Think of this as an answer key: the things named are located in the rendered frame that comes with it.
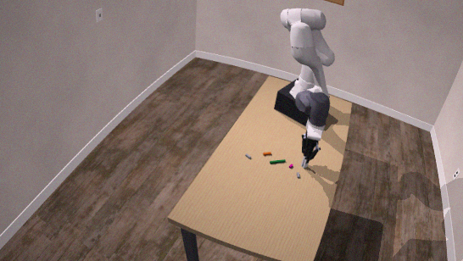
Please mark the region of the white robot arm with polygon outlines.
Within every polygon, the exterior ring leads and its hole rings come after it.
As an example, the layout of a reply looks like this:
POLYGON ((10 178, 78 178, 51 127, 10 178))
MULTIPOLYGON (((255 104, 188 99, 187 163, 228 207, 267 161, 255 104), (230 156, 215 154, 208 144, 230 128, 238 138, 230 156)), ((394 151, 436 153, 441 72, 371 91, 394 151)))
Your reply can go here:
POLYGON ((317 9, 306 9, 308 8, 282 10, 281 22, 291 32, 292 55, 302 64, 295 88, 289 93, 295 98, 297 108, 309 116, 306 124, 307 137, 320 141, 330 108, 322 65, 332 65, 335 54, 321 34, 326 25, 325 15, 317 9))

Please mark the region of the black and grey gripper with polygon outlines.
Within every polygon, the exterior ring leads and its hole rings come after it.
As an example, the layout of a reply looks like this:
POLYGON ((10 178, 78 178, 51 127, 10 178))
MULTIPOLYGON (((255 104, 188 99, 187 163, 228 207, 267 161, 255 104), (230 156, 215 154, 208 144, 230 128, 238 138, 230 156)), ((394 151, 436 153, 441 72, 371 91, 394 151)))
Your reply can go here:
POLYGON ((302 135, 302 153, 304 157, 301 166, 304 165, 303 168, 308 167, 309 160, 313 159, 318 151, 321 150, 321 148, 318 147, 319 142, 317 140, 307 139, 305 137, 307 137, 307 131, 306 134, 302 135))

